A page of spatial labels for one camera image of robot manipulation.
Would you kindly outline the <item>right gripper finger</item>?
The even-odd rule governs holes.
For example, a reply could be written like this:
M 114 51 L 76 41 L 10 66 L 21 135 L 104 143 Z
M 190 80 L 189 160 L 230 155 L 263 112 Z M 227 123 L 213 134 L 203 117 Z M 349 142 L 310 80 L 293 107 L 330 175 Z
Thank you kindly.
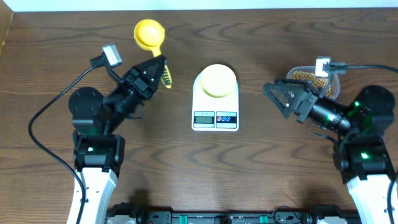
M 279 109 L 284 118 L 288 118 L 294 113 L 294 107 L 298 103 L 302 91 L 288 91 L 273 89 L 274 83 L 266 83 L 263 87 L 263 94 L 267 96 Z
M 281 90 L 284 92 L 292 91 L 317 91 L 316 88 L 312 86 L 312 82 L 308 80 L 294 80 L 294 79 L 278 79 L 274 83 L 273 89 Z

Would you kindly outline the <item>yellow measuring scoop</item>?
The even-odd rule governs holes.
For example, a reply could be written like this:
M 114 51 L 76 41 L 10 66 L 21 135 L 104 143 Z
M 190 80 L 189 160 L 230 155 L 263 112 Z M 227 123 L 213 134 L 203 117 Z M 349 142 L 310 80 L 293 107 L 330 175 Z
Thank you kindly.
M 160 47 L 165 40 L 165 28 L 153 19 L 143 19 L 136 24 L 133 38 L 141 49 L 158 57 L 162 54 Z

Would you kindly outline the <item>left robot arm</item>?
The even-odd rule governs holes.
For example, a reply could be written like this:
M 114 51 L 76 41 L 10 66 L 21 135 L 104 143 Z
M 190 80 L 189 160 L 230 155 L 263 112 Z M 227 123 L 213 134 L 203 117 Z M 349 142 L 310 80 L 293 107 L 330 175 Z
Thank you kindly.
M 132 119 L 139 105 L 152 98 L 164 73 L 167 59 L 157 56 L 131 67 L 123 77 L 114 71 L 104 54 L 90 60 L 92 68 L 104 67 L 117 87 L 103 96 L 93 87 L 71 95 L 75 180 L 68 223 L 104 223 L 111 195 L 124 158 L 125 140 L 114 131 Z

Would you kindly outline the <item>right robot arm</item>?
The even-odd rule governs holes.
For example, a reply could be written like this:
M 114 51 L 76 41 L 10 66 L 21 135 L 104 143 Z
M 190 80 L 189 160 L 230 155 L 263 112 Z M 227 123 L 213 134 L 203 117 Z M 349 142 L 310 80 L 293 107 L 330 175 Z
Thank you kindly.
M 394 95 L 369 85 L 348 106 L 325 96 L 305 81 L 266 83 L 263 94 L 285 118 L 297 115 L 333 131 L 333 161 L 354 200 L 362 223 L 397 223 L 397 171 L 383 141 L 394 122 Z

